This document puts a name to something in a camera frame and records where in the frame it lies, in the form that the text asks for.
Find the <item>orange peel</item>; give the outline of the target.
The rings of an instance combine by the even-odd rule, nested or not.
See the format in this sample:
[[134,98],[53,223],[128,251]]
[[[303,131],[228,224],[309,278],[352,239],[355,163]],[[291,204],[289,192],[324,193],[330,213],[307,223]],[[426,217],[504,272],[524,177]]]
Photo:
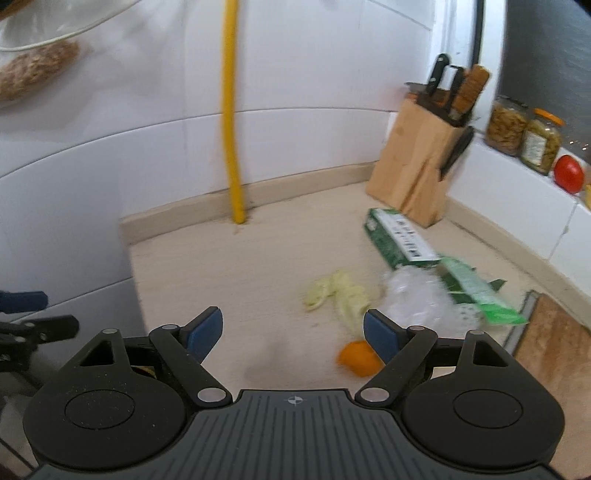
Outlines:
[[384,362],[365,340],[346,344],[339,352],[337,364],[360,378],[372,377],[384,367]]

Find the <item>clear plastic bag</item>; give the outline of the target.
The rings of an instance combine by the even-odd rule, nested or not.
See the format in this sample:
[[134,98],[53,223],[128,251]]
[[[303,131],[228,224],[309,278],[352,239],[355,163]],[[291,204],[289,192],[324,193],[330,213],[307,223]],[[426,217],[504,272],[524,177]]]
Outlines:
[[378,309],[403,328],[423,326],[439,337],[463,339],[480,330],[483,314],[472,304],[457,304],[441,277],[430,269],[404,266],[385,280]]

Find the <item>light green cabbage leaves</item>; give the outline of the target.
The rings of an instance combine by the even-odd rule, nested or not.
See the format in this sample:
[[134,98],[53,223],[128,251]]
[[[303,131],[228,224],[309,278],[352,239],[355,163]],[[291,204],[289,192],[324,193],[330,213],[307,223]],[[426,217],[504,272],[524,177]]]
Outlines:
[[308,311],[317,310],[329,300],[335,315],[358,337],[363,333],[363,318],[370,309],[370,295],[365,287],[356,284],[349,273],[337,271],[315,280],[304,294],[303,304]]

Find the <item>green snack packet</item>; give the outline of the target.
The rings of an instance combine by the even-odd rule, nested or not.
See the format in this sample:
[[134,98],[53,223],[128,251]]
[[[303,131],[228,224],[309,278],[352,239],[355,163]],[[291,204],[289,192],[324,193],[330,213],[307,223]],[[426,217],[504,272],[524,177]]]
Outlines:
[[438,272],[454,302],[474,305],[488,324],[514,326],[528,322],[490,288],[490,282],[483,280],[473,267],[463,261],[445,256],[438,264]]

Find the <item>green white box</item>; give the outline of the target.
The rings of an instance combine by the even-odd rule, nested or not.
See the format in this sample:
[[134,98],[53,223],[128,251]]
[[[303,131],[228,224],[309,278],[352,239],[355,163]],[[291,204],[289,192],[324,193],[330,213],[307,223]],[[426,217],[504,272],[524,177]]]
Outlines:
[[370,208],[363,227],[393,270],[404,266],[430,268],[441,261],[409,219],[396,209]]

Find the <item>black kitchen scissors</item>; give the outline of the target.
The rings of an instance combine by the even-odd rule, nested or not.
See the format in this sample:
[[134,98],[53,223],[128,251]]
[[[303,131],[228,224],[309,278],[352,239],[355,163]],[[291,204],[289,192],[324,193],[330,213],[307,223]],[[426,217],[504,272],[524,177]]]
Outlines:
[[474,136],[475,129],[472,126],[468,126],[466,130],[462,133],[454,147],[452,148],[446,161],[441,166],[440,180],[444,180],[447,177],[447,175],[453,168],[454,164],[459,160],[459,158],[463,155],[463,153],[472,143]]

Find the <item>wooden cutting board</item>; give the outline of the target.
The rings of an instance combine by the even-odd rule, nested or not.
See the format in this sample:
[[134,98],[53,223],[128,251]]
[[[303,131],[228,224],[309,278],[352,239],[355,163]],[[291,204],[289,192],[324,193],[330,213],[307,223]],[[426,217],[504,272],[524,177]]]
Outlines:
[[539,297],[517,360],[557,399],[565,430],[551,465],[567,479],[590,477],[590,331],[551,297]]

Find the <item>wooden knife block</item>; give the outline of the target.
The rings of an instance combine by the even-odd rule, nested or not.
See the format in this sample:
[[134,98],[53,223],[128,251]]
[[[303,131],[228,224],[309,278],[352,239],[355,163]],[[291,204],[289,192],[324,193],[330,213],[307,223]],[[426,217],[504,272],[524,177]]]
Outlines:
[[436,224],[444,216],[449,190],[441,168],[466,131],[405,99],[366,193],[423,228]]

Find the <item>hanging bag of grains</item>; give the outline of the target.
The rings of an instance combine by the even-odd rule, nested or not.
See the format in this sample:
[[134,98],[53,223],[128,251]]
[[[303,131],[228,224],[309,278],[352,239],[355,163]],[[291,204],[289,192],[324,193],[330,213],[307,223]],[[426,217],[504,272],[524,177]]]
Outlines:
[[1,62],[1,103],[20,101],[63,74],[81,56],[78,41],[64,40]]

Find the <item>red tomato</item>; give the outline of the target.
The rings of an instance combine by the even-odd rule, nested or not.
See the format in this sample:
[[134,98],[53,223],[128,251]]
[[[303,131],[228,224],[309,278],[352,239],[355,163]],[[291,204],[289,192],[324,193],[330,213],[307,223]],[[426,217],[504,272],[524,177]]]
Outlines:
[[563,190],[575,195],[583,188],[585,173],[579,162],[570,155],[561,156],[554,166],[554,181]]

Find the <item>glass jar orange lid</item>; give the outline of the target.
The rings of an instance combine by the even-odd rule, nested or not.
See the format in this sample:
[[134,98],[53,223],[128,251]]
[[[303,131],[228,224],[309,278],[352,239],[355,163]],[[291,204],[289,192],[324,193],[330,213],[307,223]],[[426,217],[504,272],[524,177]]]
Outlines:
[[548,176],[562,145],[564,125],[558,116],[535,108],[523,134],[520,160],[539,174]]

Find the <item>yellow pipe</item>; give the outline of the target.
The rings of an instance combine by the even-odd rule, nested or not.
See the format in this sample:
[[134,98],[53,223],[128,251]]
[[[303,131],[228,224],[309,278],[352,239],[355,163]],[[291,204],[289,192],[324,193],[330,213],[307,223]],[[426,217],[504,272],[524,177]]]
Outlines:
[[246,221],[245,194],[240,179],[238,147],[235,138],[235,84],[238,59],[238,0],[224,2],[221,47],[221,139],[231,217],[235,224]]

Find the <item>wooden handled knife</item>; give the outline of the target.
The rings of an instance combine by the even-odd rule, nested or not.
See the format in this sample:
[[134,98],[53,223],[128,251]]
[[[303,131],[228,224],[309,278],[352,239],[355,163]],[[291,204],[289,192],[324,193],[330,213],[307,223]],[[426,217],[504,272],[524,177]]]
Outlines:
[[489,79],[490,72],[485,67],[479,64],[472,67],[452,102],[452,120],[460,120],[474,107]]

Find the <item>black handled knife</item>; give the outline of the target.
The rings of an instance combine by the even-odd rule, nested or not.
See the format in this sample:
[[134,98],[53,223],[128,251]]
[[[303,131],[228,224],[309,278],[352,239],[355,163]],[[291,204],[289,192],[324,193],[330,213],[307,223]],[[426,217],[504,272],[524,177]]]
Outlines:
[[430,78],[425,86],[425,94],[433,96],[439,88],[443,74],[446,68],[450,65],[451,59],[448,54],[441,53],[437,56]]

